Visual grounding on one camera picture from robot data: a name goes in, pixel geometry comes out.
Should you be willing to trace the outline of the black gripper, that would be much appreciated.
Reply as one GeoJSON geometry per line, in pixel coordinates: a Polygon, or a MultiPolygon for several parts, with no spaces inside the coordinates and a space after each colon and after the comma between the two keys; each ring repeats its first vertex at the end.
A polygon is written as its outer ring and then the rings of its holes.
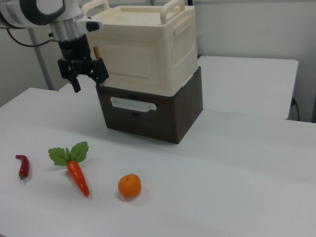
{"type": "Polygon", "coordinates": [[[86,75],[95,82],[97,93],[103,93],[102,87],[106,79],[109,78],[109,73],[102,58],[93,60],[90,57],[91,51],[86,34],[73,40],[58,41],[58,45],[63,56],[57,61],[61,77],[68,80],[74,92],[78,93],[81,91],[81,87],[73,62],[75,64],[83,64],[86,75]]]}

